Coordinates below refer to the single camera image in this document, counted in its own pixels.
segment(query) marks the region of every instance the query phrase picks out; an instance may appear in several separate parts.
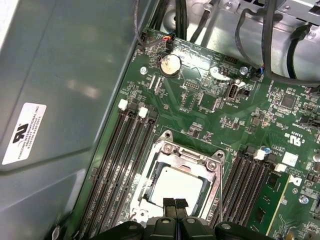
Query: cable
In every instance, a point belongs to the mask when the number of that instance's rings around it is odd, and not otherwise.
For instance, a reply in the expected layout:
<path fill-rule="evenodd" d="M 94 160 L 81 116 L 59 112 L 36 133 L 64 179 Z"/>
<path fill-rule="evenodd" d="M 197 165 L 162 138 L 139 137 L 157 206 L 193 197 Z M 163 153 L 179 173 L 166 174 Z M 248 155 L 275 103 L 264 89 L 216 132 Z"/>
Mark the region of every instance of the cable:
<path fill-rule="evenodd" d="M 260 67 L 260 65 L 256 64 L 253 60 L 251 60 L 251 58 L 246 54 L 244 47 L 242 46 L 241 43 L 241 39 L 240 39 L 240 28 L 242 27 L 242 25 L 244 24 L 245 20 L 246 20 L 246 14 L 250 14 L 251 16 L 263 16 L 264 12 L 253 12 L 251 11 L 249 8 L 245 8 L 241 15 L 240 15 L 240 19 L 239 22 L 236 26 L 235 32 L 234 32 L 234 38 L 235 38 L 235 45 L 238 48 L 239 52 L 241 53 L 241 55 L 245 58 L 245 60 L 252 65 L 255 69 L 258 69 Z"/>
<path fill-rule="evenodd" d="M 294 66 L 294 55 L 297 45 L 300 41 L 305 39 L 305 37 L 310 33 L 311 26 L 311 24 L 299 26 L 294 30 L 294 32 L 290 36 L 291 43 L 286 55 L 286 68 L 288 70 L 290 78 L 292 79 L 297 78 Z"/>
<path fill-rule="evenodd" d="M 272 35 L 274 27 L 274 13 L 277 8 L 277 1 L 275 0 L 265 0 L 264 9 L 266 14 L 263 17 L 263 28 L 262 28 L 262 40 L 261 40 L 261 49 L 262 49 L 262 58 L 264 63 L 264 72 L 265 75 L 274 80 L 275 82 L 280 82 L 283 84 L 290 85 L 302 85 L 306 87 L 319 86 L 320 81 L 316 80 L 298 80 L 293 78 L 288 78 L 281 76 L 272 72 L 271 70 L 271 45 L 272 45 Z"/>
<path fill-rule="evenodd" d="M 161 11 L 161 6 L 162 6 L 162 4 L 160 2 L 161 1 L 158 2 L 158 5 L 156 6 L 155 12 L 151 18 L 150 25 L 149 25 L 150 28 L 153 28 L 155 26 L 155 24 L 158 22 L 158 17 L 159 17 L 159 14 Z"/>
<path fill-rule="evenodd" d="M 175 34 L 178 38 L 181 38 L 182 26 L 181 26 L 181 2 L 175 0 Z"/>
<path fill-rule="evenodd" d="M 288 70 L 288 74 L 290 78 L 292 79 L 297 79 L 297 75 L 294 67 L 294 54 L 295 54 L 298 42 L 299 41 L 297 39 L 294 39 L 291 41 L 288 49 L 288 53 L 286 55 L 286 68 Z"/>
<path fill-rule="evenodd" d="M 186 0 L 180 0 L 181 11 L 181 39 L 187 40 L 187 3 Z"/>
<path fill-rule="evenodd" d="M 168 8 L 168 5 L 169 5 L 169 0 L 162 0 L 162 1 L 159 1 L 159 5 L 160 5 L 160 11 L 157 15 L 157 20 L 156 20 L 156 23 L 155 23 L 155 27 L 154 29 L 155 30 L 160 30 L 160 27 L 161 27 L 161 23 L 162 23 L 162 20 L 164 19 L 165 17 L 165 14 L 166 14 L 166 10 Z"/>
<path fill-rule="evenodd" d="M 209 2 L 210 5 L 214 5 L 216 4 L 217 0 L 211 0 Z M 202 17 L 200 19 L 200 22 L 199 22 L 199 25 L 198 27 L 196 28 L 196 30 L 194 31 L 191 39 L 190 39 L 190 42 L 191 43 L 195 43 L 200 35 L 200 33 L 202 32 L 202 30 L 204 29 L 208 19 L 210 18 L 210 11 L 208 10 L 204 10 L 203 14 L 202 14 Z"/>
<path fill-rule="evenodd" d="M 157 40 L 150 42 L 150 43 L 145 43 L 141 39 L 140 33 L 139 33 L 139 24 L 138 24 L 139 5 L 140 5 L 140 0 L 135 0 L 135 6 L 134 6 L 134 34 L 135 34 L 135 37 L 138 40 L 139 44 L 145 48 L 155 46 L 155 45 L 161 43 L 162 41 L 164 41 L 165 39 L 164 38 L 157 39 Z"/>

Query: side panel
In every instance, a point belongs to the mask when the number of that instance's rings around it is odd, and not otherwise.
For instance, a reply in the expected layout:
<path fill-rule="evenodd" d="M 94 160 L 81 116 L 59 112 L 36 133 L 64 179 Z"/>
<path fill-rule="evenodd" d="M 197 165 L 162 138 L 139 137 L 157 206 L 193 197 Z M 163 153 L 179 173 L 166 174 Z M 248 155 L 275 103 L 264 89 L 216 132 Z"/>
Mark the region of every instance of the side panel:
<path fill-rule="evenodd" d="M 132 52 L 133 10 L 132 0 L 19 2 L 0 52 L 1 239 L 43 239 L 73 209 Z M 42 122 L 29 157 L 2 165 L 24 103 L 46 105 Z"/>

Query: green circuit board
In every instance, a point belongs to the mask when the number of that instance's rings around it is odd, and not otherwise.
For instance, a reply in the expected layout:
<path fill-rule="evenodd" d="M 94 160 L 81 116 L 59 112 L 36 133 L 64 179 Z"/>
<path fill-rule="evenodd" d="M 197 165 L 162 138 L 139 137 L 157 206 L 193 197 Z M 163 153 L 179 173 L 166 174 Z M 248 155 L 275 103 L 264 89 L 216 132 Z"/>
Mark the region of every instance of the green circuit board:
<path fill-rule="evenodd" d="M 147 29 L 146 35 L 148 41 L 163 37 L 152 29 Z M 142 156 L 146 156 L 152 143 L 165 130 L 170 130 L 175 143 L 195 151 L 212 155 L 223 150 L 226 156 L 223 182 L 226 182 L 240 149 L 247 146 L 256 150 L 262 146 L 269 148 L 274 165 L 282 168 L 280 172 L 272 169 L 268 173 L 279 174 L 273 186 L 277 189 L 268 188 L 264 183 L 260 190 L 263 194 L 256 200 L 255 214 L 247 227 L 274 238 L 282 235 L 302 240 L 309 239 L 305 238 L 306 234 L 318 236 L 320 178 L 313 170 L 313 156 L 320 150 L 320 131 L 302 125 L 300 119 L 319 114 L 319 99 L 307 94 L 307 88 L 302 86 L 277 83 L 263 76 L 253 79 L 255 69 L 247 63 L 178 38 L 173 42 L 171 54 L 181 59 L 182 66 L 176 76 L 165 77 L 159 70 L 159 56 L 165 54 L 165 42 L 145 52 L 139 49 L 134 52 L 67 234 L 71 236 L 79 230 L 94 185 L 93 178 L 119 120 L 118 105 L 126 100 L 143 103 L 157 113 L 150 138 L 141 143 L 146 149 Z M 236 95 L 229 97 L 231 83 L 235 80 L 238 81 Z M 137 173 L 143 170 L 143 164 L 142 161 Z M 130 187 L 133 193 L 135 183 Z M 301 203 L 302 196 L 308 199 L 307 203 Z M 127 217 L 120 214 L 118 218 L 121 222 Z"/>

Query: ul logo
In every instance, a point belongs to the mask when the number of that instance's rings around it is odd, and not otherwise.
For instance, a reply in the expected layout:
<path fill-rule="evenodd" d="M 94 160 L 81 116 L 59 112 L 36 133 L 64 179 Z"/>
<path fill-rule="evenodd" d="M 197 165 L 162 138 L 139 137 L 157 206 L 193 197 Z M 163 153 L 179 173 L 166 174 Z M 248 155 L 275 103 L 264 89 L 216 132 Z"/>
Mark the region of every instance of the ul logo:
<path fill-rule="evenodd" d="M 18 127 L 16 134 L 14 135 L 13 138 L 13 144 L 15 144 L 16 142 L 19 142 L 19 140 L 24 139 L 25 137 L 25 133 L 28 129 L 28 125 L 29 124 L 25 124 L 25 125 L 21 125 L 20 127 Z"/>

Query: cpu socket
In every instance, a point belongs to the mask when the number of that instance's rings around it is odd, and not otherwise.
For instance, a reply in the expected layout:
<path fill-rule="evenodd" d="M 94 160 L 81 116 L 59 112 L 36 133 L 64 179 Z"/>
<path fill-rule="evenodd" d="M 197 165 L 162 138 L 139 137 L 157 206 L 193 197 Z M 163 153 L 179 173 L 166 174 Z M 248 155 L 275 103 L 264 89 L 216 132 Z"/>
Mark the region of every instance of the cpu socket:
<path fill-rule="evenodd" d="M 225 153 L 204 155 L 173 142 L 165 131 L 152 145 L 130 204 L 130 219 L 144 225 L 163 215 L 163 198 L 186 199 L 187 214 L 206 219 L 218 190 Z"/>

